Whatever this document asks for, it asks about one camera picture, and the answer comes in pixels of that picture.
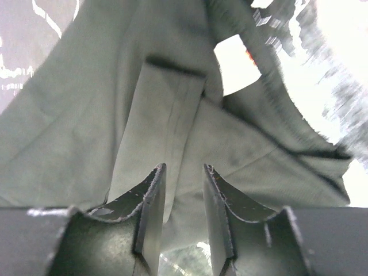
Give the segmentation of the black t shirt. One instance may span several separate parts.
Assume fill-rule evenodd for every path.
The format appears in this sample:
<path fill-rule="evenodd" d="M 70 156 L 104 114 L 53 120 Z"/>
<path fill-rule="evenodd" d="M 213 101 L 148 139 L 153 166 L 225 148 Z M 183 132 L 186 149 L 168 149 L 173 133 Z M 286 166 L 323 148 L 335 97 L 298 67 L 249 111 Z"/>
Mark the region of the black t shirt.
<path fill-rule="evenodd" d="M 167 166 L 162 250 L 208 237 L 202 168 L 268 208 L 340 207 L 351 158 L 291 101 L 249 1 L 86 1 L 1 114 L 1 205 L 115 200 Z"/>

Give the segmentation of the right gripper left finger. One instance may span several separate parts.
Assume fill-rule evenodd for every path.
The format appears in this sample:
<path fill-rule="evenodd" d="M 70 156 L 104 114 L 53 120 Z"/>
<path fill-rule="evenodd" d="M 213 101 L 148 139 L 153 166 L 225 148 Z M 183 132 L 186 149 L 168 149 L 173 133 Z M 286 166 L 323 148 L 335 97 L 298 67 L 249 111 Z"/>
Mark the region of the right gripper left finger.
<path fill-rule="evenodd" d="M 156 275 L 166 165 L 90 211 L 2 208 L 2 275 Z"/>

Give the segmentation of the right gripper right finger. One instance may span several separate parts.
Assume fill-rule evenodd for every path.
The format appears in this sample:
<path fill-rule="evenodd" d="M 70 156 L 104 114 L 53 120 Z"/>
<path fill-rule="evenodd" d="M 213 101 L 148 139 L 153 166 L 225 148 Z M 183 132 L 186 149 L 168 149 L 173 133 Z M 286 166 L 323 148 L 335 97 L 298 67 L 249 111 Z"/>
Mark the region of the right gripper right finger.
<path fill-rule="evenodd" d="M 214 275 L 366 275 L 367 209 L 284 207 L 254 201 L 204 165 Z"/>

